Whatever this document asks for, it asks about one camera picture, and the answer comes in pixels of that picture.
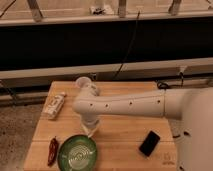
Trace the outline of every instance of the wooden table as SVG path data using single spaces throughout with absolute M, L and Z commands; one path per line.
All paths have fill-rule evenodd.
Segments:
M 138 93 L 156 89 L 154 83 L 97 82 L 101 95 Z M 49 142 L 57 137 L 62 144 L 67 138 L 83 134 L 79 115 L 72 110 L 73 99 L 79 92 L 74 82 L 53 82 L 46 103 L 65 91 L 65 104 L 55 121 L 41 114 L 24 165 L 24 171 L 58 171 L 57 162 L 47 166 Z M 94 135 L 98 148 L 97 171 L 175 171 L 177 153 L 166 119 L 101 116 L 98 132 Z M 139 145 L 150 130 L 161 137 L 150 157 L 144 157 Z

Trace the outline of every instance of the black wall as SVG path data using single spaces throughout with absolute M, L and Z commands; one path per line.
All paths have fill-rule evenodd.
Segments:
M 135 21 L 0 27 L 0 70 L 120 63 Z M 213 18 L 139 21 L 126 62 L 213 56 Z

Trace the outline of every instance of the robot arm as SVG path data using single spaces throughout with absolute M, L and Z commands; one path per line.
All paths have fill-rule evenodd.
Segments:
M 73 109 L 92 136 L 100 114 L 178 118 L 182 120 L 177 170 L 213 169 L 213 88 L 156 90 L 141 94 L 99 96 L 88 78 L 76 81 L 81 88 Z

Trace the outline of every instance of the phone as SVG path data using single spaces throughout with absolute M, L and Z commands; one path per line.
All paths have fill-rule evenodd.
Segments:
M 150 131 L 144 142 L 139 147 L 139 150 L 148 157 L 155 149 L 159 141 L 160 137 L 153 131 Z

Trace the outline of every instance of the green bowl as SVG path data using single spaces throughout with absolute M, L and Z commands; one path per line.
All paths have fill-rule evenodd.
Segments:
M 75 135 L 60 147 L 58 166 L 61 171 L 92 171 L 96 159 L 95 142 L 85 135 Z

